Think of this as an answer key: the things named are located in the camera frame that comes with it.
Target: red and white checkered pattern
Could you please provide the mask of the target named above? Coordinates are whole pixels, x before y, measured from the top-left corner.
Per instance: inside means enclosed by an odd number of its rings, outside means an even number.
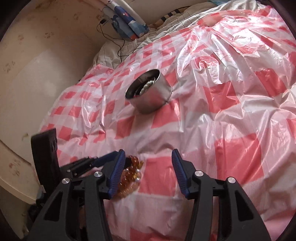
[[[296,208],[295,66],[296,41],[274,9],[222,11],[146,45],[115,70],[96,66],[63,92],[41,130],[57,129],[61,166],[121,148],[145,161],[138,191],[106,202],[115,237],[184,239],[192,203],[172,167],[177,148],[211,177],[235,177],[275,240]],[[124,94],[149,69],[161,70],[173,94],[141,115]]]

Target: blue gripper pad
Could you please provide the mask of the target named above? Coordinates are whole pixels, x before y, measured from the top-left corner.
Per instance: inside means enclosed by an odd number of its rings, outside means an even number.
[[[189,188],[192,182],[192,175],[196,171],[194,165],[182,159],[177,149],[172,151],[172,164],[179,183],[181,193],[188,198]]]
[[[126,162],[126,154],[124,150],[119,150],[118,155],[116,156],[114,161],[114,168],[110,175],[109,181],[107,180],[107,185],[109,187],[108,195],[110,199],[116,194],[118,190],[118,184],[120,182],[121,174],[124,168],[124,164]]]

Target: black cable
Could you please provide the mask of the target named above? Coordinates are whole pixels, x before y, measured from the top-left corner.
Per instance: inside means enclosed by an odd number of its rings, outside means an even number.
[[[118,52],[117,52],[117,56],[120,57],[120,61],[122,62],[122,57],[123,57],[123,56],[122,56],[122,52],[121,52],[121,50],[122,50],[124,44],[126,43],[126,41],[125,41],[124,39],[116,39],[116,38],[111,37],[111,36],[108,35],[108,34],[105,34],[105,33],[103,32],[103,30],[102,30],[101,23],[99,23],[99,24],[97,25],[96,30],[97,30],[99,33],[103,34],[103,36],[104,36],[106,39],[110,40],[111,42],[113,42],[114,44],[116,44],[116,45],[120,48],[120,49],[118,50]],[[112,39],[123,40],[123,45],[120,46],[119,44],[115,43],[113,40],[107,38],[105,35],[109,36],[109,37],[112,38]]]
[[[117,52],[117,56],[120,57],[120,61],[121,61],[121,62],[122,62],[122,57],[128,57],[128,55],[122,55],[122,48],[123,48],[123,46],[124,46],[125,43],[126,43],[126,41],[125,41],[124,39],[116,39],[116,38],[111,37],[111,36],[108,35],[108,34],[105,34],[105,33],[103,32],[103,30],[102,30],[101,23],[99,23],[99,24],[97,25],[96,30],[97,30],[99,33],[101,33],[106,39],[110,40],[111,42],[113,42],[114,44],[116,44],[116,45],[119,47],[119,50],[118,50],[118,52]],[[112,39],[114,39],[114,40],[123,40],[123,45],[120,46],[119,44],[115,43],[113,40],[107,38],[105,35],[109,36],[110,38],[112,38]],[[135,50],[137,50],[137,49],[141,49],[141,48],[142,48],[142,47],[141,47],[141,45],[140,45],[139,47],[137,47],[136,49],[133,50],[133,53],[134,53]]]

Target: pearl bead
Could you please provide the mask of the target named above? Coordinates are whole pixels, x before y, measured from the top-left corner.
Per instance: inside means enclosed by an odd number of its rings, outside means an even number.
[[[135,183],[140,184],[140,183],[141,183],[141,179],[137,177],[137,178],[135,179]]]

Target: bedding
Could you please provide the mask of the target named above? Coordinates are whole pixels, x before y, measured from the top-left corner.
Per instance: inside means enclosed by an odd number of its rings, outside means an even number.
[[[182,14],[187,8],[189,8],[190,6],[186,6],[186,7],[181,7],[178,9],[175,9],[172,12],[169,12],[168,14],[164,15],[161,19],[159,19],[158,21],[156,21],[153,24],[148,25],[149,28],[154,28],[154,29],[158,29],[161,25],[164,24],[164,22],[171,16],[177,15],[177,14]]]
[[[174,148],[212,178],[235,177],[272,240],[295,213],[296,41],[269,6],[230,1],[203,11],[209,7],[189,7],[128,43],[122,63],[115,51],[108,61],[99,55],[41,125],[57,129],[60,166],[119,149],[144,161],[139,189],[105,202],[115,240],[184,240],[193,202],[177,184]],[[173,92],[142,115],[124,94],[150,69],[159,69]],[[215,240],[217,199],[213,204]]]

